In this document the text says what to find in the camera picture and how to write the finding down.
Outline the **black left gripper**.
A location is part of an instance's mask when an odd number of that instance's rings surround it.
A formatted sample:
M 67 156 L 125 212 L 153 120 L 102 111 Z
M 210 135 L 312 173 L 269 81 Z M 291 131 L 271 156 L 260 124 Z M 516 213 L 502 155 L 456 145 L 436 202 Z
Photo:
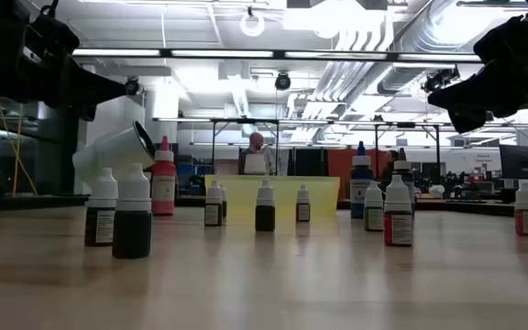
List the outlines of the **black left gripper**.
M 127 87 L 74 60 L 80 40 L 55 14 L 54 8 L 42 8 L 32 20 L 25 8 L 14 10 L 14 99 L 68 107 L 81 120 L 93 122 L 97 105 L 125 96 Z

